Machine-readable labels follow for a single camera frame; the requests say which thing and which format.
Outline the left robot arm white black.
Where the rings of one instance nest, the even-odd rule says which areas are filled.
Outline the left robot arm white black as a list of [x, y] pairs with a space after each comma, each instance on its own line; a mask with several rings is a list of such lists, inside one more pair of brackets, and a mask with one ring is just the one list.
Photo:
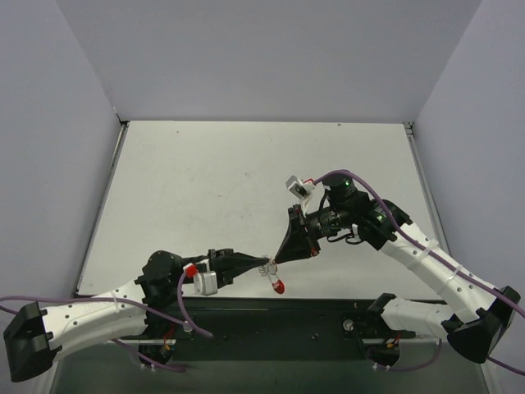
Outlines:
[[10, 378], [24, 382], [47, 372], [61, 358], [122, 337], [160, 337], [168, 322], [199, 335], [213, 335], [189, 316], [182, 287], [192, 283], [201, 296], [212, 296], [235, 277], [270, 263], [232, 249], [209, 250], [184, 258], [154, 252], [141, 275], [106, 293], [54, 300], [25, 297], [3, 333]]

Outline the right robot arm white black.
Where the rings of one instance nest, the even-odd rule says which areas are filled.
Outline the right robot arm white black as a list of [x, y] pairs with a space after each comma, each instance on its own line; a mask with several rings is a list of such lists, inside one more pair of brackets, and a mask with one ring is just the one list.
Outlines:
[[286, 188], [299, 202], [288, 210], [275, 263], [315, 257], [320, 239], [333, 241], [345, 231], [345, 242], [366, 243], [396, 260], [444, 301], [433, 305], [381, 295], [369, 310], [391, 331], [447, 341], [465, 359], [483, 364], [514, 315], [524, 313], [516, 290], [498, 288], [468, 271], [405, 211], [352, 172], [335, 170], [316, 180], [292, 176]]

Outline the metal key holder red handle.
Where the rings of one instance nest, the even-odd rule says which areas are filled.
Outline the metal key holder red handle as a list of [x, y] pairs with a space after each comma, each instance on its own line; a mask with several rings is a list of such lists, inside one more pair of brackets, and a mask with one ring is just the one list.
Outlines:
[[273, 258], [258, 268], [262, 277], [266, 277], [272, 285], [272, 289], [278, 295], [285, 293], [285, 283], [278, 276], [278, 265]]

